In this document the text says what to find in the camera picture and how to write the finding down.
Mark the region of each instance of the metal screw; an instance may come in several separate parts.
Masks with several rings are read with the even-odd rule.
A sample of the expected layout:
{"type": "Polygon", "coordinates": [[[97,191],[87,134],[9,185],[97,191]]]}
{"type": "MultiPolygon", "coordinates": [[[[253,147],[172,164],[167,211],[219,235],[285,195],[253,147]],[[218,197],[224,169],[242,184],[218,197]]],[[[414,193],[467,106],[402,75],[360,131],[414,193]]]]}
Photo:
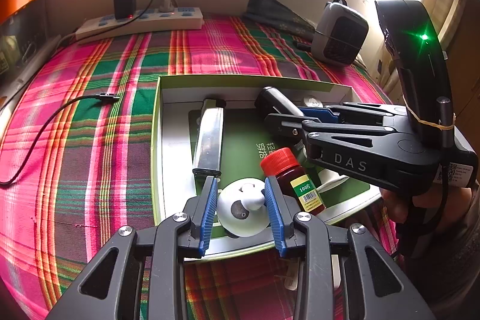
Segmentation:
{"type": "Polygon", "coordinates": [[[179,211],[178,213],[175,213],[173,215],[173,220],[176,221],[177,223],[181,223],[182,221],[185,221],[187,218],[188,218],[188,214],[182,211],[179,211]]]}
{"type": "Polygon", "coordinates": [[[133,231],[134,229],[131,226],[123,226],[123,227],[120,227],[120,229],[118,230],[118,233],[120,236],[128,236],[133,231]]]}
{"type": "Polygon", "coordinates": [[[365,233],[366,228],[360,224],[360,223],[353,223],[352,224],[352,231],[355,232],[356,234],[363,234],[365,233]]]}
{"type": "Polygon", "coordinates": [[[297,218],[300,220],[300,221],[310,221],[311,219],[311,214],[310,213],[307,213],[305,211],[301,211],[301,212],[298,212],[297,213],[297,218]]]}

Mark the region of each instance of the human hand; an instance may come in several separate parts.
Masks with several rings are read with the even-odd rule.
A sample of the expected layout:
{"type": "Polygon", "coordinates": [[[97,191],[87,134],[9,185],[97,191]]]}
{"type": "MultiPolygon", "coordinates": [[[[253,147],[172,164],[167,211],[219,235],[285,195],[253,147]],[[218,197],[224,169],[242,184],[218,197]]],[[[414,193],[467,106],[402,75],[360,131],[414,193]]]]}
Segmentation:
{"type": "MultiPolygon", "coordinates": [[[[404,223],[409,213],[407,202],[392,191],[380,189],[380,193],[387,208],[388,217],[396,223],[404,223]]],[[[435,233],[441,234],[459,221],[469,210],[471,199],[471,189],[450,186],[447,203],[435,233]]],[[[413,205],[419,208],[437,208],[442,201],[442,185],[433,184],[426,193],[415,196],[412,200],[413,205]]]]}

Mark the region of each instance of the blue gripper pad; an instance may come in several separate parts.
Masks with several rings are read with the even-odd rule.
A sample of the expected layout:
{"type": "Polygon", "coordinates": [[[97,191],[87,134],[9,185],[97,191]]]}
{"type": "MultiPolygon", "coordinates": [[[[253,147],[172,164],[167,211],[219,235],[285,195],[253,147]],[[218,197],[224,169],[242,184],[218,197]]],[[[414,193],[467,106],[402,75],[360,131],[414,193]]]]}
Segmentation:
{"type": "Polygon", "coordinates": [[[208,194],[207,204],[205,205],[205,213],[202,217],[202,225],[200,226],[200,245],[198,252],[201,256],[205,256],[205,251],[208,250],[210,245],[210,236],[212,235],[213,219],[215,217],[215,211],[217,210],[218,199],[218,182],[214,178],[212,186],[210,186],[210,193],[208,194]]]}
{"type": "Polygon", "coordinates": [[[265,202],[268,210],[268,218],[272,227],[273,240],[275,241],[275,248],[280,253],[280,256],[285,256],[287,245],[285,243],[285,233],[283,229],[283,220],[278,209],[277,201],[273,195],[272,186],[268,178],[265,180],[265,202]]]}
{"type": "Polygon", "coordinates": [[[338,124],[338,116],[333,114],[328,107],[299,107],[299,109],[307,117],[316,117],[327,124],[338,124]]]}

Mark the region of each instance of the plaid bedspread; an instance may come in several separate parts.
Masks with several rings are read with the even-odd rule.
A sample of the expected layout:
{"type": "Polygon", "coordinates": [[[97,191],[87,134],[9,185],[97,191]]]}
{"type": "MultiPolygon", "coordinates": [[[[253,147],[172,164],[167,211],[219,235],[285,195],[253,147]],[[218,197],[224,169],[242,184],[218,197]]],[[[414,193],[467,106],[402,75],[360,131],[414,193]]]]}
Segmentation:
{"type": "MultiPolygon", "coordinates": [[[[35,134],[66,101],[111,92],[115,105],[83,100],[42,134],[16,183],[0,189],[0,276],[32,319],[43,319],[82,267],[121,226],[153,225],[150,132],[158,75],[235,73],[332,81],[364,102],[387,98],[359,69],[334,69],[292,46],[298,39],[236,17],[206,16],[199,31],[168,31],[74,45],[54,57],[21,99],[1,144],[0,178],[16,170],[35,134]]],[[[383,246],[395,247],[381,203],[361,212],[383,246]]],[[[276,251],[189,264],[190,319],[293,316],[276,251]]],[[[142,294],[146,318],[148,270],[142,294]]],[[[341,318],[341,307],[337,306],[341,318]]]]}

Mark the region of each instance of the white panda figurine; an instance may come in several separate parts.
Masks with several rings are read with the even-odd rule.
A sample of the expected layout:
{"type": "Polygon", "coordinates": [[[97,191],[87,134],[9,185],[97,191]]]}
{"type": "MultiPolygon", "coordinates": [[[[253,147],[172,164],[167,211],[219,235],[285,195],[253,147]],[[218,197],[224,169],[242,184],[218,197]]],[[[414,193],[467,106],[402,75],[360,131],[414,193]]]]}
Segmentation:
{"type": "Polygon", "coordinates": [[[217,216],[230,237],[253,236],[267,228],[270,221],[260,179],[245,178],[225,187],[218,196],[217,216]]]}

